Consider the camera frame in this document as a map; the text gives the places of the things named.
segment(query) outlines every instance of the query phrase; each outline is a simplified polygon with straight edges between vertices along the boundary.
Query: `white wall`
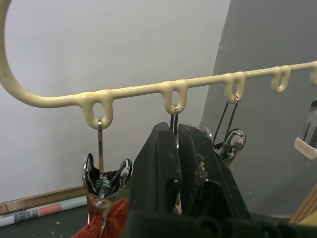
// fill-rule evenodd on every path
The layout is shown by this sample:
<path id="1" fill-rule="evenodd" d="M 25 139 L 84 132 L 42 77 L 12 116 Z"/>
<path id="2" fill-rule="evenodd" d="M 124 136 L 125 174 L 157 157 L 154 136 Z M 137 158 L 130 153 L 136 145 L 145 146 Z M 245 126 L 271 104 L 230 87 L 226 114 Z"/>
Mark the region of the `white wall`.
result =
<path id="1" fill-rule="evenodd" d="M 24 87 L 44 96 L 207 76 L 228 6 L 229 0 L 14 0 L 8 61 Z M 189 90 L 180 123 L 199 125 L 207 90 Z M 0 202 L 82 183 L 83 158 L 97 157 L 97 132 L 78 107 L 33 108 L 0 87 L 0 109 Z M 105 169 L 134 160 L 161 121 L 169 115 L 160 94 L 115 101 L 104 130 Z"/>

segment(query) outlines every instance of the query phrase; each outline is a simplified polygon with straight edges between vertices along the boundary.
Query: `red cloth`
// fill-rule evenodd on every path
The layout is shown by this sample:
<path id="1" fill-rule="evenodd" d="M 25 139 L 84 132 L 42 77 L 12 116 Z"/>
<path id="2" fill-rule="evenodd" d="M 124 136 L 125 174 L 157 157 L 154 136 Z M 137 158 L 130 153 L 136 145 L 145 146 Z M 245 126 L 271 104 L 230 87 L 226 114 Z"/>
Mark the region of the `red cloth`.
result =
<path id="1" fill-rule="evenodd" d="M 121 199 L 115 202 L 110 209 L 102 238 L 118 238 L 127 220 L 129 202 Z M 73 238 L 99 238 L 101 232 L 101 218 L 96 215 L 93 220 L 83 227 Z"/>

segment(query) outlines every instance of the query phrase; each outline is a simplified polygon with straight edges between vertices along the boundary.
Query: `cream hanger bar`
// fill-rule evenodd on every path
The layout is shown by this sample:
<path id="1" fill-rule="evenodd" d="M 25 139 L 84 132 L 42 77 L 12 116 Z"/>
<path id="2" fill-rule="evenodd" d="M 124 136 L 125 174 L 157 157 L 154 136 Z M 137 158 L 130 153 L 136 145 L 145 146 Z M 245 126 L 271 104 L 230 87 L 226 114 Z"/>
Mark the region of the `cream hanger bar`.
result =
<path id="1" fill-rule="evenodd" d="M 96 92 L 85 92 L 74 95 L 60 97 L 43 97 L 35 95 L 24 89 L 13 76 L 7 62 L 4 47 L 4 25 L 10 0 L 0 0 L 0 83 L 5 90 L 16 99 L 38 108 L 60 108 L 68 106 L 79 106 L 85 115 L 86 122 L 94 129 L 98 129 L 98 119 L 94 115 L 93 106 L 95 103 L 102 104 L 104 117 L 102 118 L 103 129 L 107 128 L 113 119 L 112 103 L 115 99 L 135 97 L 140 95 L 161 93 L 163 95 L 164 107 L 169 114 L 175 114 L 175 107 L 172 105 L 172 93 L 177 91 L 179 94 L 178 109 L 181 113 L 187 101 L 187 90 L 189 88 L 222 83 L 224 85 L 224 96 L 230 103 L 235 103 L 233 96 L 233 83 L 237 85 L 236 95 L 241 99 L 246 79 L 262 76 L 271 76 L 271 88 L 273 93 L 282 93 L 289 81 L 292 71 L 310 69 L 311 84 L 317 85 L 317 61 L 281 67 L 272 67 L 246 72 L 226 73 L 223 75 L 208 76 L 202 78 L 180 79 L 156 84 L 119 88 L 105 89 Z"/>

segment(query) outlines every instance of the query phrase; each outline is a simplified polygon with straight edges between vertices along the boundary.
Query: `red knit fabric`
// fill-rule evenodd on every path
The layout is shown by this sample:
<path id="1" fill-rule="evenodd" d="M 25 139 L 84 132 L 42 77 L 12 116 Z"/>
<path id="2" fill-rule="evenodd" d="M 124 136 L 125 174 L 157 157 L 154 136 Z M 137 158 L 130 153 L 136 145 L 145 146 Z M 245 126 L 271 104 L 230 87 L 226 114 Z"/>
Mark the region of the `red knit fabric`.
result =
<path id="1" fill-rule="evenodd" d="M 106 219 L 102 238 L 118 238 L 127 220 L 129 202 L 121 199 L 114 203 Z M 73 238 L 99 238 L 101 232 L 101 218 L 95 216 L 93 220 L 83 227 Z"/>

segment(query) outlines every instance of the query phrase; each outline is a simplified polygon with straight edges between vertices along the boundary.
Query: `white plastic piece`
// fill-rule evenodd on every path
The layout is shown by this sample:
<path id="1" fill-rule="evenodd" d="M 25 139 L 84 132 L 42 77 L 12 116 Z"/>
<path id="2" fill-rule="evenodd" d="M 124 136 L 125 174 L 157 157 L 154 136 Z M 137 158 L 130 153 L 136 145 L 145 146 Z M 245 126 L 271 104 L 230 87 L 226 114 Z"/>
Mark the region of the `white plastic piece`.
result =
<path id="1" fill-rule="evenodd" d="M 245 80 L 248 78 L 257 78 L 271 76 L 271 88 L 273 93 L 282 93 L 289 81 L 292 71 L 310 69 L 310 81 L 313 86 L 317 85 L 317 61 L 285 65 L 281 67 L 272 67 L 246 72 L 227 73 L 202 78 L 181 79 L 150 85 L 101 90 L 96 92 L 85 92 L 74 95 L 60 97 L 42 97 L 35 95 L 24 89 L 13 76 L 8 65 L 5 47 L 4 47 L 4 26 L 7 10 L 11 0 L 0 0 L 0 83 L 5 90 L 16 99 L 33 107 L 38 108 L 60 108 L 68 106 L 79 106 L 85 115 L 86 122 L 94 129 L 98 129 L 98 119 L 94 115 L 93 106 L 100 103 L 104 108 L 104 117 L 102 119 L 103 129 L 107 128 L 113 119 L 112 103 L 115 99 L 135 97 L 140 95 L 161 93 L 163 95 L 165 110 L 171 115 L 175 114 L 175 107 L 172 104 L 172 93 L 177 91 L 179 94 L 178 109 L 181 113 L 187 102 L 187 90 L 193 87 L 200 87 L 222 83 L 224 85 L 224 96 L 230 103 L 235 103 L 233 95 L 233 84 L 236 83 L 237 91 L 235 95 L 241 99 L 244 91 Z"/>
<path id="2" fill-rule="evenodd" d="M 299 137 L 294 142 L 294 147 L 301 152 L 307 159 L 314 160 L 317 158 L 317 149 L 306 144 Z"/>

